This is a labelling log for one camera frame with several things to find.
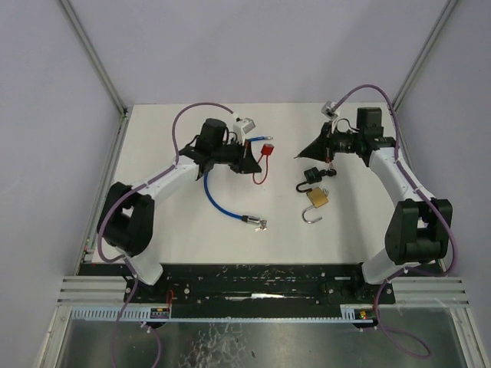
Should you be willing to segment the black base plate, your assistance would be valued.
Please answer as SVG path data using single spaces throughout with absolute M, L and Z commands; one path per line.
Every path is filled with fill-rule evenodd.
M 174 319 L 338 317 L 343 305 L 392 305 L 390 286 L 368 284 L 360 264 L 164 264 L 133 303 L 170 303 Z

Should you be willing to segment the large brass padlock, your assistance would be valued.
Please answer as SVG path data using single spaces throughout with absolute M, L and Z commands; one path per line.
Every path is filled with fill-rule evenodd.
M 309 207 L 307 207 L 306 209 L 304 209 L 302 211 L 302 220 L 306 223 L 306 224 L 309 224 L 309 225 L 312 225 L 312 224 L 315 224 L 317 222 L 320 222 L 323 217 L 322 216 L 319 216 L 317 218 L 314 218 L 314 219 L 308 219 L 306 217 L 307 215 L 307 212 L 313 210 L 313 209 L 319 209 L 321 208 L 323 205 L 326 205 L 328 204 L 329 202 L 329 195 L 325 195 L 322 191 L 323 189 L 320 188 L 320 187 L 314 187 L 310 192 L 306 192 L 306 196 L 307 198 L 309 199 L 311 205 Z

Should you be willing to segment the blue cable lock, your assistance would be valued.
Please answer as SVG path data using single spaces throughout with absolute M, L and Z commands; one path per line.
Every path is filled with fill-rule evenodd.
M 249 141 L 249 144 L 251 147 L 251 145 L 254 142 L 263 142 L 263 144 L 269 143 L 269 140 L 272 140 L 272 137 L 271 136 L 257 136 L 257 137 L 253 137 L 253 138 L 250 138 L 247 140 Z M 255 177 L 257 179 L 262 178 L 262 173 L 264 172 L 264 169 L 265 169 L 265 164 L 264 164 L 264 168 L 259 173 L 260 178 L 256 177 L 257 173 L 253 173 L 253 174 L 255 174 Z M 210 191 L 210 189 L 209 189 L 209 174 L 205 174 L 204 179 L 203 179 L 203 188 L 204 188 L 206 197 L 210 201 L 210 203 L 218 211 L 220 211 L 222 214 L 229 216 L 232 219 L 236 219 L 236 220 L 239 220 L 241 222 L 251 224 L 251 225 L 256 225 L 257 221 L 261 218 L 259 218 L 257 216 L 253 216 L 253 215 L 242 214 L 242 213 L 239 213 L 238 211 L 230 211 L 230 209 L 228 207 L 221 206 L 216 201 L 216 197 L 213 196 L 213 194 L 217 194 L 219 196 L 219 199 L 221 199 L 221 200 L 227 199 L 227 202 L 231 202 L 233 199 L 235 201 L 236 200 L 245 201 L 245 200 L 247 200 L 248 195 L 249 195 L 249 187 L 247 186 L 245 188 L 245 191 L 243 191 L 244 188 L 242 186 L 240 186 L 240 184 L 239 184 L 239 186 L 235 186 L 236 182 L 225 181 L 225 179 L 222 179 L 221 182 L 223 182 L 223 185 L 220 184 L 219 186 L 217 186 L 219 184 L 219 182 L 215 179 L 215 177 L 213 177 L 213 182 L 212 182 L 213 190 Z

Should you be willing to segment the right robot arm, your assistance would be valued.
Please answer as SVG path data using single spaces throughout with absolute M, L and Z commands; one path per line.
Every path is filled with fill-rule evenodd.
M 357 126 L 345 131 L 338 129 L 334 103 L 326 103 L 322 113 L 327 122 L 298 157 L 327 163 L 324 174 L 335 176 L 335 156 L 355 154 L 379 178 L 394 205 L 384 249 L 361 266 L 364 281 L 380 284 L 399 271 L 445 258 L 453 207 L 428 191 L 410 171 L 396 139 L 384 135 L 381 108 L 358 108 Z

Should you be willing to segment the aluminium frame post right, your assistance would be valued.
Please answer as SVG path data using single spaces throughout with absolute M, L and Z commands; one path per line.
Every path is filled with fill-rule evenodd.
M 393 99 L 393 107 L 395 111 L 398 111 L 407 95 L 410 93 L 410 90 L 420 72 L 423 70 L 424 65 L 430 58 L 430 54 L 437 42 L 439 41 L 440 36 L 442 35 L 445 27 L 449 23 L 450 19 L 453 16 L 453 13 L 456 11 L 460 4 L 460 0 L 447 0 L 445 1 L 444 6 L 442 7 L 439 15 L 437 16 L 436 21 L 434 22 L 432 28 L 430 29 L 422 47 L 420 48 L 414 62 L 412 63 L 409 71 L 407 72 L 406 77 L 404 78 L 403 83 L 401 84 L 398 92 Z

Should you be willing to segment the aluminium frame post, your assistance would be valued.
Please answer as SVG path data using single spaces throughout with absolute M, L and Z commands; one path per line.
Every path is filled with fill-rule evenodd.
M 430 29 L 422 47 L 420 48 L 414 62 L 412 63 L 409 71 L 407 72 L 406 77 L 404 78 L 403 83 L 401 84 L 398 92 L 393 99 L 393 107 L 395 111 L 398 111 L 407 95 L 410 93 L 410 90 L 420 72 L 423 70 L 424 65 L 430 58 L 430 54 L 437 42 L 439 41 L 440 36 L 442 35 L 445 27 L 449 23 L 450 19 L 453 16 L 453 13 L 456 11 L 460 4 L 460 0 L 447 0 L 445 1 L 444 6 L 442 7 L 439 15 L 437 16 L 436 21 L 434 22 L 432 28 Z
M 127 105 L 124 103 L 120 93 L 117 91 L 117 88 L 114 85 L 114 82 L 110 78 L 104 63 L 97 53 L 97 50 L 94 47 L 94 44 L 72 2 L 69 0 L 57 0 L 56 3 L 60 7 L 62 13 L 68 21 L 68 24 L 72 28 L 76 39 L 78 40 L 102 87 L 105 89 L 108 97 L 110 98 L 114 108 L 121 116 L 125 116 L 127 113 Z

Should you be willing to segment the red cable padlock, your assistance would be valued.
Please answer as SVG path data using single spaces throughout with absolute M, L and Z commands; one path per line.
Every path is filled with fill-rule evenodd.
M 255 177 L 255 174 L 252 175 L 252 181 L 254 182 L 255 185 L 260 186 L 262 185 L 268 178 L 269 174 L 269 157 L 272 155 L 274 150 L 274 146 L 271 143 L 264 143 L 261 149 L 261 156 L 259 157 L 258 164 L 261 162 L 264 162 L 265 164 L 265 169 L 264 172 L 262 173 L 262 178 L 257 179 Z

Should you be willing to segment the aluminium frame post left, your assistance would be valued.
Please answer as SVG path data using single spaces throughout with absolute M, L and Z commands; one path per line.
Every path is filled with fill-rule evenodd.
M 114 85 L 114 82 L 110 78 L 104 63 L 97 53 L 97 50 L 94 47 L 94 44 L 72 2 L 69 0 L 57 0 L 56 3 L 60 7 L 62 13 L 68 21 L 68 24 L 72 28 L 76 39 L 78 40 L 102 87 L 105 89 L 108 97 L 110 98 L 114 108 L 121 116 L 125 116 L 127 113 L 127 105 L 124 103 L 120 93 L 117 91 L 117 88 Z

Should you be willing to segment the black padlock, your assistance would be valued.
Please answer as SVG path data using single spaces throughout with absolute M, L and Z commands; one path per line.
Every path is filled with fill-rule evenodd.
M 322 171 L 317 167 L 313 167 L 304 171 L 305 180 L 300 182 L 295 190 L 300 193 L 310 192 L 312 190 L 311 185 L 322 181 Z

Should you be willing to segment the black-headed keys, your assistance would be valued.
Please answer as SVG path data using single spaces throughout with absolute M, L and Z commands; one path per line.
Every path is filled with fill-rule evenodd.
M 337 170 L 334 168 L 333 163 L 329 163 L 328 166 L 321 171 L 322 176 L 334 177 L 337 175 Z

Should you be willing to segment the blue lock keys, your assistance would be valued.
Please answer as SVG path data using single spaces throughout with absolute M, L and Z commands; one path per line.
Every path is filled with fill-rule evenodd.
M 256 224 L 255 231 L 260 232 L 260 231 L 265 231 L 267 229 L 267 221 L 264 219 L 259 219 Z

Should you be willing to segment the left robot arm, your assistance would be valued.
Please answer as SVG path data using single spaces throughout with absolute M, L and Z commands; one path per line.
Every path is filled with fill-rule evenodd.
M 254 129 L 253 120 L 237 119 L 232 128 L 236 138 L 226 142 L 226 123 L 208 118 L 200 133 L 178 151 L 177 162 L 170 168 L 131 185 L 116 182 L 110 187 L 97 224 L 97 234 L 100 240 L 123 256 L 139 281 L 152 286 L 163 275 L 163 266 L 148 249 L 158 205 L 202 178 L 215 165 L 227 165 L 237 174 L 262 171 L 246 139 Z

